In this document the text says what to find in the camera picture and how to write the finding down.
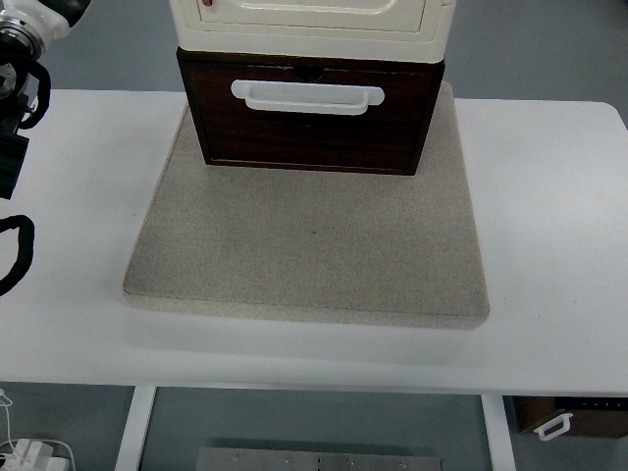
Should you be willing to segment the white robotic hand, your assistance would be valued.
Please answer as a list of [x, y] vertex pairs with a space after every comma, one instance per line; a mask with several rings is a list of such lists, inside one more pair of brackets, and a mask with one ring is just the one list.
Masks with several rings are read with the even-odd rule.
[[54, 40], [69, 35], [91, 1], [7, 0], [2, 4], [1, 26], [14, 26], [38, 40]]

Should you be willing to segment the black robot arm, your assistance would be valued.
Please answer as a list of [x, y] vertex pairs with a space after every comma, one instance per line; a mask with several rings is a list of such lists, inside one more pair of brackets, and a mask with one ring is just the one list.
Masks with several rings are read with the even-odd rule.
[[40, 63], [51, 44], [70, 34], [91, 2], [1, 3], [1, 197], [11, 199], [26, 158], [28, 139], [48, 110], [51, 78]]

